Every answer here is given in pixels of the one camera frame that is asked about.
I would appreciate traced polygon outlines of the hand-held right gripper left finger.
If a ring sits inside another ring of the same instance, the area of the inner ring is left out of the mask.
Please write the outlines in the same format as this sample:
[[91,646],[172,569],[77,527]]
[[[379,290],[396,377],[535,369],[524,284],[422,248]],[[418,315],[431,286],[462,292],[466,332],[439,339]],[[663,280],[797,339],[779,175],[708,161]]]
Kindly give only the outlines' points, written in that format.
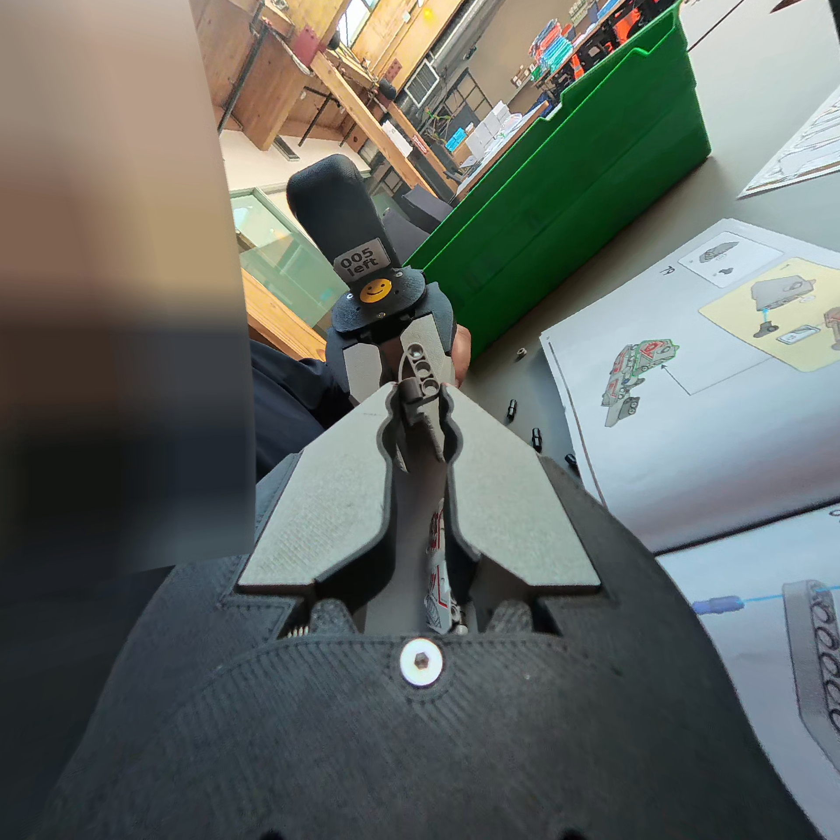
[[341,601],[358,611],[396,566],[399,399],[383,385],[305,447],[238,579],[246,594]]

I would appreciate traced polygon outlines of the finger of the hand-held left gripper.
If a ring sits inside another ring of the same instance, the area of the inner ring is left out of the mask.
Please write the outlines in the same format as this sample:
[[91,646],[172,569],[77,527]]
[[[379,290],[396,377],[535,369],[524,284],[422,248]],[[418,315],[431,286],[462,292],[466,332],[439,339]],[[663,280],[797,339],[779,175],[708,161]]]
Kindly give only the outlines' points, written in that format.
[[423,347],[433,379],[437,383],[455,385],[455,367],[450,357],[451,351],[445,349],[445,342],[441,340],[433,314],[420,318],[420,345]]
[[343,350],[350,401],[362,404],[384,384],[397,382],[398,342],[356,343]]

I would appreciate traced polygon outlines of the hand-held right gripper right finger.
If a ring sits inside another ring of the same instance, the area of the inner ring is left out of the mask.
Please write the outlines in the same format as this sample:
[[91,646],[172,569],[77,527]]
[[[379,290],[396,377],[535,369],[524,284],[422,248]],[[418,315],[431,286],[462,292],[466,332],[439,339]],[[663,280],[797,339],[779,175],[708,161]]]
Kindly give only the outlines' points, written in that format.
[[595,592],[601,579],[537,452],[461,391],[441,390],[445,558],[455,599],[479,573],[496,599]]

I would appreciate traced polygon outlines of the grey curved lego panel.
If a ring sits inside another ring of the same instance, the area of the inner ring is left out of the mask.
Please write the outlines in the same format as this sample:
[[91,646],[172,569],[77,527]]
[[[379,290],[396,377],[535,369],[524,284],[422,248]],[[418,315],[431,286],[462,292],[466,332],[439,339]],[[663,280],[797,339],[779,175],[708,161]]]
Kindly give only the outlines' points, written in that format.
[[436,460],[445,462],[445,433],[440,421],[442,385],[432,377],[431,367],[420,345],[420,319],[413,321],[399,337],[402,355],[395,369],[404,424],[410,440],[423,440]]

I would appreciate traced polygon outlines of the grey red-printed lego assembly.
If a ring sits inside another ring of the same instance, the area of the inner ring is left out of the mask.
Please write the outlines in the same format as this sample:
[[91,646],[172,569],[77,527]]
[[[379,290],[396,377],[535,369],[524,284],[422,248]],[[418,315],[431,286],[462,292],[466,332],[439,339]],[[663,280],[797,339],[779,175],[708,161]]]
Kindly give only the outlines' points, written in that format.
[[427,535],[427,590],[424,609],[427,627],[438,635],[459,633],[463,613],[457,603],[448,578],[445,557],[444,499],[435,508]]

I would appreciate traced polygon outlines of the lego instruction booklet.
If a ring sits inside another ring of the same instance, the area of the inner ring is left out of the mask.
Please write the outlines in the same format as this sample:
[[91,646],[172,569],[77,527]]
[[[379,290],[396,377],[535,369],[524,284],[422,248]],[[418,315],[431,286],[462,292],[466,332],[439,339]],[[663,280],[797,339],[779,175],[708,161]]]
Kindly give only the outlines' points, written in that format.
[[839,838],[839,256],[725,218],[542,333],[584,487]]

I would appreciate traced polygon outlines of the person's dark clothed body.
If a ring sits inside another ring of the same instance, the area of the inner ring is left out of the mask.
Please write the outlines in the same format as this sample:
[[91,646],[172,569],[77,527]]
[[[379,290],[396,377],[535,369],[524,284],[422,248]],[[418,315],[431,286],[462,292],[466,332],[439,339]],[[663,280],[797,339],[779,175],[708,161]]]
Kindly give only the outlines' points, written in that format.
[[294,360],[250,341],[255,405],[255,477],[308,446],[353,405],[320,360]]

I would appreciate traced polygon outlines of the stack of white boxes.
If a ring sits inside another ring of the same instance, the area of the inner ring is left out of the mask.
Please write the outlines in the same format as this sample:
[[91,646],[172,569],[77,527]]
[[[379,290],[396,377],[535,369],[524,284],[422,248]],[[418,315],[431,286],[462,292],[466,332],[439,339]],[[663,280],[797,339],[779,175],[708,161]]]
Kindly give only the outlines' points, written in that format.
[[476,157],[483,156],[504,144],[523,120],[524,114],[511,112],[504,101],[499,101],[466,137],[470,152]]

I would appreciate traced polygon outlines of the green plastic bin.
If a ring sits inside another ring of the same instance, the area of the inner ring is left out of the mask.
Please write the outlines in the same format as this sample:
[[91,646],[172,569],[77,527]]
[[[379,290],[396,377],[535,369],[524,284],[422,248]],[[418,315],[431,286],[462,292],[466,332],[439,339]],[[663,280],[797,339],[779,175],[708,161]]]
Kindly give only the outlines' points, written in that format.
[[676,3],[562,92],[408,262],[478,355],[710,153]]

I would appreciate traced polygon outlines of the stack of colourful packets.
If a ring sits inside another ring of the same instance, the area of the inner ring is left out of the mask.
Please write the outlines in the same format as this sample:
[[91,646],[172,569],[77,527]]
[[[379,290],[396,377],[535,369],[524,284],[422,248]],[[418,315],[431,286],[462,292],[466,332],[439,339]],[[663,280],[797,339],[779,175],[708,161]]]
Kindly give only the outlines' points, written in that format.
[[575,29],[572,24],[562,24],[551,19],[534,38],[528,54],[538,74],[555,72],[573,51]]

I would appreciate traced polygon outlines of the white sticker sheet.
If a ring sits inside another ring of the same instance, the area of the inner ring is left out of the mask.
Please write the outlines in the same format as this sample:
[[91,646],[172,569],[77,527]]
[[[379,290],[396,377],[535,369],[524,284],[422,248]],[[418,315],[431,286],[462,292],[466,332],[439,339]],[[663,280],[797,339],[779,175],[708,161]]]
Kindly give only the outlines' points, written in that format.
[[839,88],[742,189],[738,200],[839,171]]

